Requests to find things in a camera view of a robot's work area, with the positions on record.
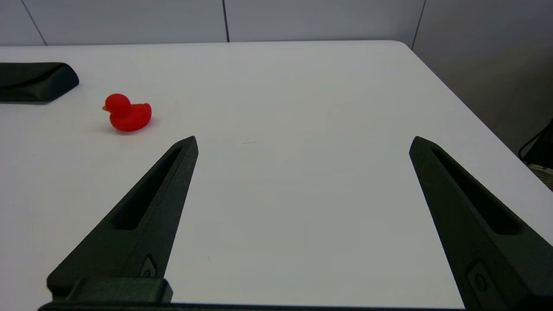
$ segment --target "screw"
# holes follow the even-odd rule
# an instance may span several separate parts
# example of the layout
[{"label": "screw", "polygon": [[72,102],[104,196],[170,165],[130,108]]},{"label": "screw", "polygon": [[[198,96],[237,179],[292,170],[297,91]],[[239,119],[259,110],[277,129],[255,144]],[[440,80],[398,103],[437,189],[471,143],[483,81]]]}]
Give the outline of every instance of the screw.
[{"label": "screw", "polygon": [[481,274],[477,274],[474,277],[474,281],[476,283],[476,288],[478,288],[482,292],[488,288],[488,284],[486,284],[486,279],[484,279],[484,277]]}]

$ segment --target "panel seam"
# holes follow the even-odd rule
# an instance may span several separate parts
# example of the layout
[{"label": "panel seam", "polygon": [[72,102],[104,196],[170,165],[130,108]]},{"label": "panel seam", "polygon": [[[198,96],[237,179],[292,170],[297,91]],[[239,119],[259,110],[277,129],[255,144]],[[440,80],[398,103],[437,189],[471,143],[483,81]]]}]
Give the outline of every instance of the panel seam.
[{"label": "panel seam", "polygon": [[34,21],[33,16],[29,12],[29,9],[27,8],[27,6],[25,5],[25,2],[23,0],[21,0],[21,4],[25,8],[25,11],[27,11],[27,14],[29,15],[29,18],[31,19],[31,22],[33,22],[33,25],[35,26],[35,29],[38,32],[38,35],[42,39],[42,42],[44,42],[44,45],[48,45],[48,43],[46,43],[46,40],[44,40],[44,37],[42,36],[42,33],[40,32],[40,29],[38,29],[38,26],[36,25],[36,22]]}]

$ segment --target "red rubber duck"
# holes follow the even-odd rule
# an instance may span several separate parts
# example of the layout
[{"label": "red rubber duck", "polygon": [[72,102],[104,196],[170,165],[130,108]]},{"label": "red rubber duck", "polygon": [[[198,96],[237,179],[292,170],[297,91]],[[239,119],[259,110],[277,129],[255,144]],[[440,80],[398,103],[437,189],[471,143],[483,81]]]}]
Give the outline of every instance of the red rubber duck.
[{"label": "red rubber duck", "polygon": [[102,107],[110,112],[109,121],[114,128],[131,132],[145,127],[152,117],[152,108],[147,103],[135,103],[123,94],[111,94]]}]

